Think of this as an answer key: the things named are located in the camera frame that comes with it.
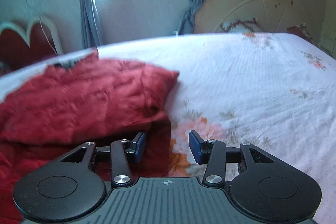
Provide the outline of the cream round headboard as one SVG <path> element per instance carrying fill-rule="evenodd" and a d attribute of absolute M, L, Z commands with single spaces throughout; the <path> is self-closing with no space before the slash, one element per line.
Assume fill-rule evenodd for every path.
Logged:
<path fill-rule="evenodd" d="M 303 23 L 311 27 L 302 0 L 205 0 L 195 13 L 194 32 L 212 33 L 223 23 L 251 18 L 264 32 L 286 32 Z"/>

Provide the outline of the red quilted jacket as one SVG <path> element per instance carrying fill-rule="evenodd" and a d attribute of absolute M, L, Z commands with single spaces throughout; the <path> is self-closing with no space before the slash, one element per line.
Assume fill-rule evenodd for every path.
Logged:
<path fill-rule="evenodd" d="M 179 76 L 150 63 L 92 53 L 65 69 L 50 65 L 1 103 L 1 223 L 18 223 L 15 183 L 87 141 L 108 145 L 147 132 L 135 176 L 169 172 L 171 123 L 164 109 Z"/>

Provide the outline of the red heart-shaped headboard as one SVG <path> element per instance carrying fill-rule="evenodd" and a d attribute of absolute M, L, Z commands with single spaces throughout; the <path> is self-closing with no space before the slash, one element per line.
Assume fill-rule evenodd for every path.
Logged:
<path fill-rule="evenodd" d="M 50 18 L 37 16 L 26 28 L 1 23 L 1 76 L 62 54 L 58 30 Z"/>

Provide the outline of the white floral bed sheet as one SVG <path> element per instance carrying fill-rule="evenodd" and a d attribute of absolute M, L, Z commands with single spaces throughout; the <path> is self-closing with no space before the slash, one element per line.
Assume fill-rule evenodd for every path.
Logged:
<path fill-rule="evenodd" d="M 79 51 L 1 78 L 1 103 L 50 65 L 69 69 L 92 53 L 178 71 L 164 104 L 171 123 L 167 176 L 202 177 L 190 130 L 236 147 L 249 141 L 314 178 L 318 223 L 335 223 L 335 60 L 292 34 L 172 36 Z"/>

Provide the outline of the blue left curtain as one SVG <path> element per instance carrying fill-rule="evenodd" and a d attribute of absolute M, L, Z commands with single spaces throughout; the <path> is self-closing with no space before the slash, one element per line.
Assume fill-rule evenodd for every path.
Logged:
<path fill-rule="evenodd" d="M 81 14 L 81 36 L 84 48 L 103 44 L 102 27 L 95 0 L 79 0 Z"/>

